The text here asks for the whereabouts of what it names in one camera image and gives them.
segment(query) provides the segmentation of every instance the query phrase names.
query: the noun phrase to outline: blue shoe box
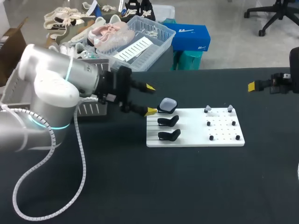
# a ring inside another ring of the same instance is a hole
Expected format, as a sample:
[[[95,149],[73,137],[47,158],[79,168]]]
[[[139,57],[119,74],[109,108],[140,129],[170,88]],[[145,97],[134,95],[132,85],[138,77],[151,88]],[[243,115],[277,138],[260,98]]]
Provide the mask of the blue shoe box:
[[[209,32],[204,25],[163,23],[169,29],[176,31],[173,40],[173,50],[207,51],[211,42]]]

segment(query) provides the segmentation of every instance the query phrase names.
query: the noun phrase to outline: coiled cable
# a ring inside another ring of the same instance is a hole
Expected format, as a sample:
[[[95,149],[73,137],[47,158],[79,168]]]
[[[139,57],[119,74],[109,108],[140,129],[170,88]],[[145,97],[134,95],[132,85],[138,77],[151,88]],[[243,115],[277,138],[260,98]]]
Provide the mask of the coiled cable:
[[[88,98],[84,98],[82,100],[79,101],[79,103],[77,104],[76,108],[75,108],[75,112],[74,112],[74,125],[75,125],[75,129],[76,129],[76,134],[77,134],[77,139],[78,139],[78,143],[79,143],[79,149],[81,152],[81,158],[82,158],[82,165],[83,165],[83,175],[82,175],[82,180],[79,186],[79,189],[77,190],[75,196],[60,210],[58,210],[57,212],[54,212],[50,215],[47,216],[43,216],[43,217],[29,217],[26,216],[25,214],[23,214],[17,204],[17,193],[19,190],[19,187],[21,185],[21,183],[23,182],[23,180],[29,175],[31,174],[33,171],[35,171],[36,169],[38,169],[39,167],[41,167],[43,164],[45,164],[53,155],[54,151],[55,151],[55,147],[56,147],[56,138],[55,138],[55,134],[51,128],[51,126],[48,124],[48,122],[42,118],[40,115],[29,111],[29,110],[25,110],[25,109],[10,109],[11,111],[15,112],[15,113],[24,113],[24,114],[28,114],[30,116],[32,116],[34,119],[36,119],[38,122],[40,122],[41,124],[43,124],[49,131],[50,136],[51,136],[51,148],[49,153],[47,154],[47,156],[40,161],[38,164],[36,164],[35,166],[33,166],[31,169],[29,169],[26,173],[24,173],[22,175],[22,177],[18,180],[17,184],[14,187],[14,191],[13,191],[13,206],[14,206],[14,210],[16,211],[16,213],[23,219],[26,219],[28,221],[43,221],[43,220],[47,220],[50,218],[53,218],[55,216],[58,216],[59,214],[61,214],[62,212],[64,212],[65,210],[67,210],[74,202],[75,200],[78,198],[78,196],[80,195],[84,183],[85,183],[85,179],[86,179],[86,162],[85,162],[85,156],[84,156],[84,150],[83,150],[83,146],[82,146],[82,140],[81,140],[81,135],[80,135],[80,131],[79,131],[79,126],[78,126],[78,108],[79,106],[85,102],[85,101],[98,101],[97,98],[92,98],[92,97],[88,97]]]

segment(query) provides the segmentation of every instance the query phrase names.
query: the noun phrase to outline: printed logo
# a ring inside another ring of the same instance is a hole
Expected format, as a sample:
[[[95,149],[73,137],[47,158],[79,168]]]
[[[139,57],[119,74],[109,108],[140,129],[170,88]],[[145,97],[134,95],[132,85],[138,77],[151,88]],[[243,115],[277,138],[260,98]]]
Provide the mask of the printed logo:
[[[185,30],[185,29],[180,29],[178,32],[179,33],[183,33],[183,32],[190,32],[193,31],[194,29],[189,29],[189,30]]]

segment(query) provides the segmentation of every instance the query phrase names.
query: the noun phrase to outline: office chair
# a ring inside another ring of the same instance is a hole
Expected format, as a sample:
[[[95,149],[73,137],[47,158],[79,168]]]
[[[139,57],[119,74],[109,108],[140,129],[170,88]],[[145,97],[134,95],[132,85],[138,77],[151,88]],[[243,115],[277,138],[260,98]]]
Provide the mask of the office chair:
[[[296,23],[299,26],[299,19],[295,14],[299,14],[298,8],[288,7],[288,4],[290,2],[295,2],[295,0],[284,0],[282,3],[282,0],[276,0],[275,4],[273,6],[269,7],[258,7],[258,8],[249,8],[244,14],[244,18],[250,17],[250,12],[268,12],[268,13],[276,13],[258,32],[259,36],[265,36],[266,29],[274,23],[277,19],[282,20],[284,16],[288,17],[290,20],[292,20],[294,23]]]

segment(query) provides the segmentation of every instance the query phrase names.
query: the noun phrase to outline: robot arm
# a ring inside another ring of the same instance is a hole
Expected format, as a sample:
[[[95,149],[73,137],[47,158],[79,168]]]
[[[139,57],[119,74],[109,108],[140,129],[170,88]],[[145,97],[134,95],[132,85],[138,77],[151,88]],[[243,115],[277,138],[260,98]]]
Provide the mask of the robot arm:
[[[146,83],[131,78],[131,69],[120,67],[116,72],[99,72],[97,66],[66,55],[28,45],[19,66],[19,77],[33,87],[30,110],[43,117],[52,127],[57,146],[61,144],[72,120],[80,97],[96,95],[102,104],[113,103],[122,112],[142,116],[157,112],[129,101],[131,88],[154,93]],[[21,124],[7,112],[0,112],[0,151],[20,149],[50,149],[49,132],[43,124],[27,114],[18,114]]]
[[[248,92],[270,88],[270,94],[299,93],[299,48],[290,52],[290,74],[275,73],[268,80],[256,80],[248,85]]]

